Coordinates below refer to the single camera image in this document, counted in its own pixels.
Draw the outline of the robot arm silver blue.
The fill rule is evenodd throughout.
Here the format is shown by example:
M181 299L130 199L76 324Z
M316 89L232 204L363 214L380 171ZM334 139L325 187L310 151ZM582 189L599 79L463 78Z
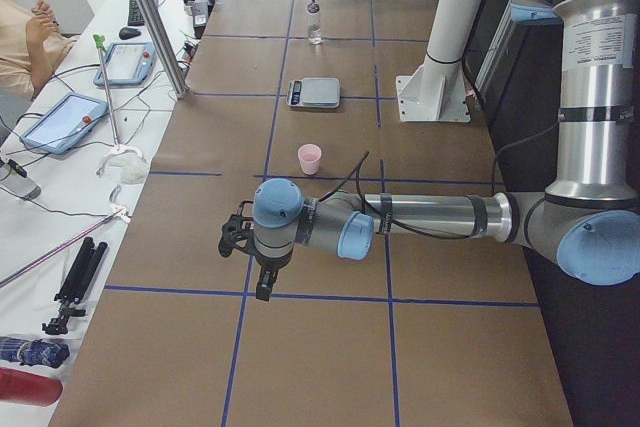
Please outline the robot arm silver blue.
M541 192L479 196L305 196L290 180L263 182L250 218L223 228L222 255L239 250L260 266L256 296L268 300L296 245L360 260L375 235L410 232L443 240L491 237L536 251L566 274L616 285L639 271L637 192L626 181L634 118L639 0L510 0L511 17L563 26L557 174Z

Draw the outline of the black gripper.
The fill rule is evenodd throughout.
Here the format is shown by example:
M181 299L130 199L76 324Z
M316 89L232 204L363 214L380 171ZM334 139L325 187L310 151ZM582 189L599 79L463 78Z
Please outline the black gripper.
M291 260L292 245L271 248L256 244L255 248L255 257L261 267L255 296L257 300L269 301L279 270L286 267Z

